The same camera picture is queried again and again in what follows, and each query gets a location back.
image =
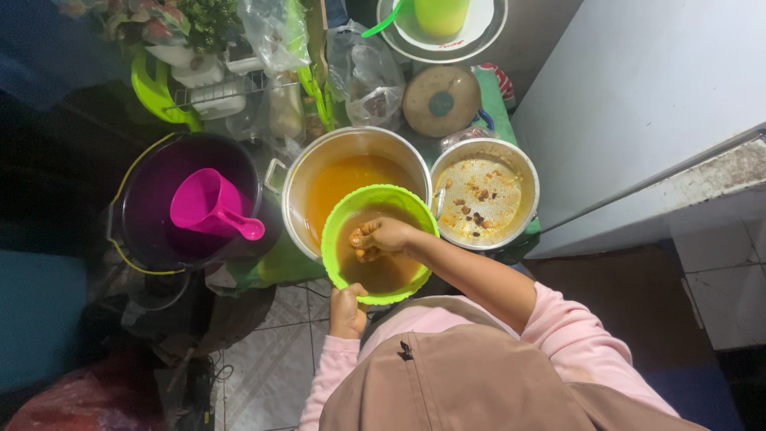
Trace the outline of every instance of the brown hijab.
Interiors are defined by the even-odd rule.
[[[484,324],[381,343],[327,400],[320,430],[705,429],[592,383]]]

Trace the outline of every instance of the hand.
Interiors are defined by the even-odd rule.
[[[388,217],[362,223],[349,237],[360,262],[371,262],[383,253],[407,253],[407,243],[421,231]]]
[[[332,287],[330,293],[330,336],[358,340],[367,325],[367,304],[359,304],[357,296],[369,293],[359,283],[345,289]]]

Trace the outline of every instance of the pink long-sleeve shirt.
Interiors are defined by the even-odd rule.
[[[508,325],[475,302],[458,298],[490,316],[513,337],[530,343],[545,353],[564,382],[598,383],[618,390],[636,401],[664,413],[678,416],[633,369],[627,345],[609,335],[584,305],[565,301],[561,293],[535,283],[535,309],[519,336]],[[311,394],[300,417],[300,431],[319,429],[322,408],[332,392],[381,342],[404,332],[437,333],[459,324],[472,324],[467,318],[445,308],[413,305],[404,308],[378,326],[360,351],[359,340],[325,337],[319,369],[311,384]]]

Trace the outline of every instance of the brown liquid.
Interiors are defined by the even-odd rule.
[[[325,169],[311,185],[306,201],[306,227],[317,245],[335,205],[354,190],[373,184],[393,184],[418,193],[412,176],[396,162],[380,156],[352,156]]]
[[[338,234],[336,255],[340,275],[349,284],[361,283],[371,294],[384,294],[404,287],[420,269],[418,261],[404,257],[383,255],[372,262],[361,263],[349,242],[349,236],[360,224],[378,217],[391,217],[419,228],[415,218],[394,206],[376,205],[363,209],[345,221]]]

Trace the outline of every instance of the white plate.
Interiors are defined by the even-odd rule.
[[[399,1],[394,0],[393,7],[396,7]],[[405,41],[429,51],[452,51],[475,41],[492,22],[492,16],[495,13],[493,0],[470,0],[463,27],[452,36],[435,38],[423,33],[415,18],[414,8],[408,9],[406,6],[402,5],[394,20],[396,29]]]

